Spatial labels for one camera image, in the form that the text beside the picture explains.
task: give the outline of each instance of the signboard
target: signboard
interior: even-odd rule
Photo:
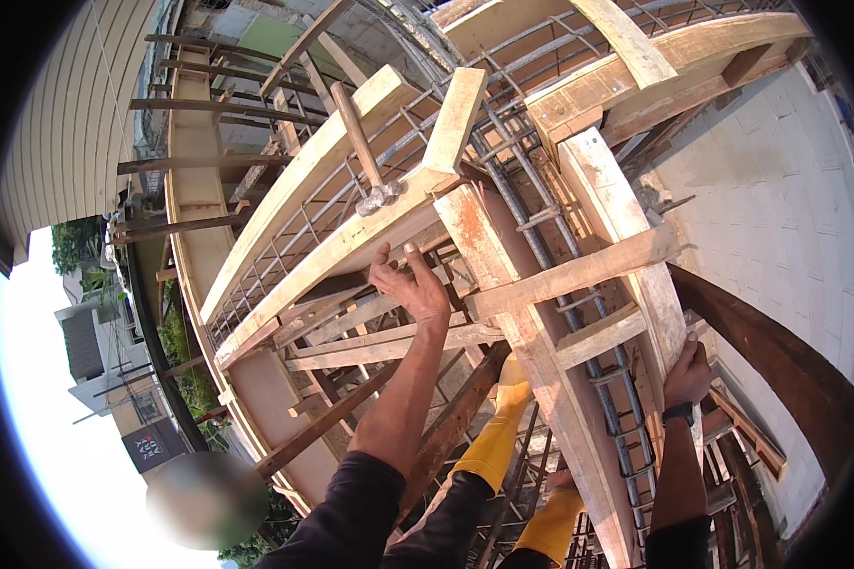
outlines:
[[[186,445],[170,419],[153,422],[124,435],[122,440],[140,474],[186,452]]]

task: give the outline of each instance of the beige siding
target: beige siding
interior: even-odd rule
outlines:
[[[156,0],[87,3],[46,58],[0,177],[0,231],[17,249],[35,229],[114,210],[126,183],[116,165],[133,145],[126,109],[155,10]]]

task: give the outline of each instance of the hand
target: hand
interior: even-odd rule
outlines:
[[[706,347],[690,332],[674,368],[664,381],[664,408],[678,404],[698,404],[711,385],[711,368],[706,359]]]
[[[370,284],[398,301],[419,324],[436,321],[449,326],[449,293],[427,266],[421,250],[413,243],[405,243],[405,256],[414,272],[407,275],[386,263],[390,249],[391,245],[384,243],[373,256]]]

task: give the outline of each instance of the black watch strap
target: black watch strap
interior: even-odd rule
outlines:
[[[690,402],[686,402],[684,404],[677,404],[664,409],[664,412],[661,413],[661,426],[668,426],[668,419],[673,419],[674,417],[683,417],[687,420],[687,424],[692,427],[693,426],[693,404]]]

